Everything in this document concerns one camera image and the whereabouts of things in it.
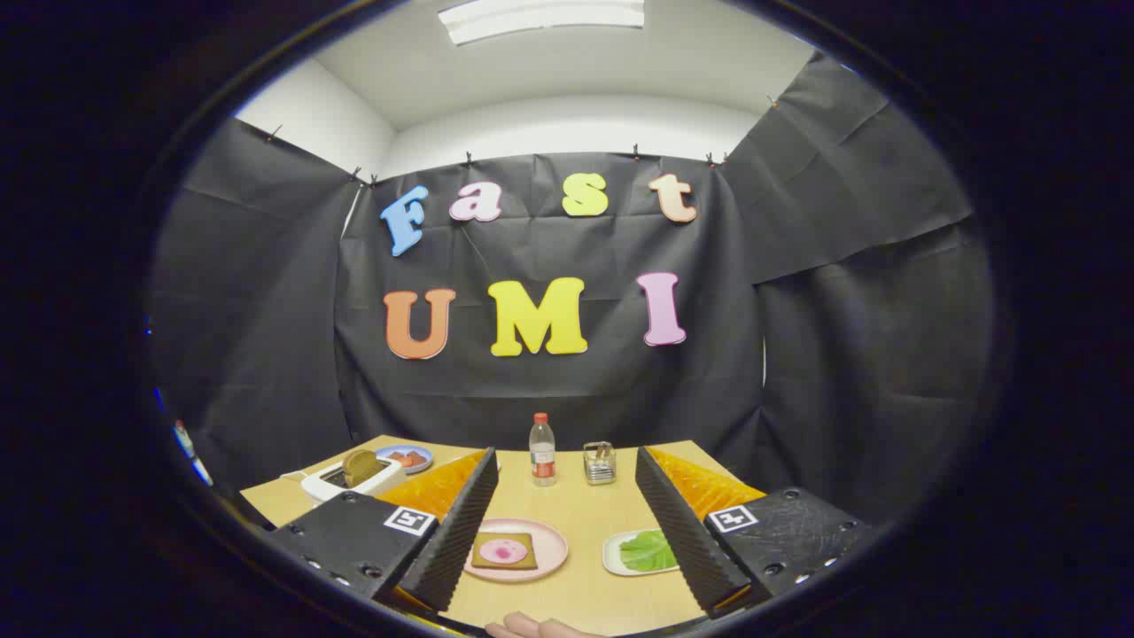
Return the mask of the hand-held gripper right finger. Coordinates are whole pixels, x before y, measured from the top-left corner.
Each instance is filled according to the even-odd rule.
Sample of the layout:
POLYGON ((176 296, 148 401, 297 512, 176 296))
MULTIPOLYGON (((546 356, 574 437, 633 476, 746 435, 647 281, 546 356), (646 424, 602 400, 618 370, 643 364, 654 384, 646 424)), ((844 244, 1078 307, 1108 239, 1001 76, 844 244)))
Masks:
POLYGON ((635 480, 710 618, 781 596, 874 537, 807 490, 763 493, 659 446, 638 446, 635 480))

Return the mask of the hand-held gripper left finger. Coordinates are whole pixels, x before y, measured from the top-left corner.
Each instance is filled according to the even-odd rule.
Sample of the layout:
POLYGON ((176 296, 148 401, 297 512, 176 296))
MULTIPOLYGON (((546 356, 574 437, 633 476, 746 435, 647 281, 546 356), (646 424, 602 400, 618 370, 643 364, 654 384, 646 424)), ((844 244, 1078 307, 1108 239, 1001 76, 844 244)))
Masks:
POLYGON ((442 514, 347 490, 268 533, 268 541, 320 581, 363 601, 397 599, 412 611, 448 610, 499 482, 497 451, 462 461, 442 514))

